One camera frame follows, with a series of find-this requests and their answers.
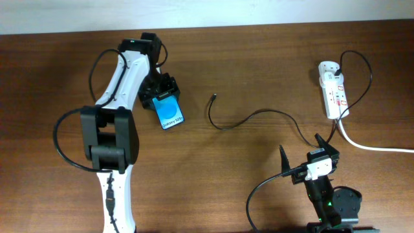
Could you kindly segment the blue Samsung Galaxy smartphone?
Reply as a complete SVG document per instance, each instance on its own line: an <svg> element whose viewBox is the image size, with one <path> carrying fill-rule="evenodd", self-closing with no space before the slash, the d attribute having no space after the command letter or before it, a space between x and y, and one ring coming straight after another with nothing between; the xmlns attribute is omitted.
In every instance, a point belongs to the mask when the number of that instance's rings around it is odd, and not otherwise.
<svg viewBox="0 0 414 233"><path fill-rule="evenodd" d="M162 100L154 98L153 104L163 130L167 130L184 122L184 115L174 95Z"/></svg>

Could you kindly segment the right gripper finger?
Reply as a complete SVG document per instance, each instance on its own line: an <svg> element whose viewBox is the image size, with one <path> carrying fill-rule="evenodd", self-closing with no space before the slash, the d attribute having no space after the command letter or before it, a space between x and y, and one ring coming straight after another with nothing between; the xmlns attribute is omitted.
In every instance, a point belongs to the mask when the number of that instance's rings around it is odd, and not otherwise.
<svg viewBox="0 0 414 233"><path fill-rule="evenodd" d="M279 146L279 152L281 156L281 176L286 177L290 171L290 164L282 145Z"/></svg>
<svg viewBox="0 0 414 233"><path fill-rule="evenodd" d="M332 147L327 141L325 141L318 133L315 134L315 139L318 142L320 148L323 148L330 157L339 157L339 151Z"/></svg>

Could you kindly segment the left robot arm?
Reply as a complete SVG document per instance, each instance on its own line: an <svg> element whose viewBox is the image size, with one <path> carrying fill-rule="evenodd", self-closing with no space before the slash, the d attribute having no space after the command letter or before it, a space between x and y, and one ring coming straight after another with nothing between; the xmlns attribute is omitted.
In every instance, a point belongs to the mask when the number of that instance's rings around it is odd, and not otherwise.
<svg viewBox="0 0 414 233"><path fill-rule="evenodd" d="M93 107L81 110L83 146L100 182L104 232L136 232L131 176L140 141L133 117L136 103L156 113L163 130L185 121L174 77L161 71L166 47L154 33L124 39L115 49L116 70Z"/></svg>

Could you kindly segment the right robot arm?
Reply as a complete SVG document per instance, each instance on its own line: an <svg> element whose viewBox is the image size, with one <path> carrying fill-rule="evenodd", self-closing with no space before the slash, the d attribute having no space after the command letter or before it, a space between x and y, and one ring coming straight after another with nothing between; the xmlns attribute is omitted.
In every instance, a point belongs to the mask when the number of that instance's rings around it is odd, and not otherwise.
<svg viewBox="0 0 414 233"><path fill-rule="evenodd" d="M337 169L340 152L319 134L315 138L320 148L308 152L307 161L295 168L290 167L285 150L279 147L281 175L291 177L293 184L305 185L320 221L308 224L311 232L352 232L359 222L362 194L347 186L332 186L329 175Z"/></svg>

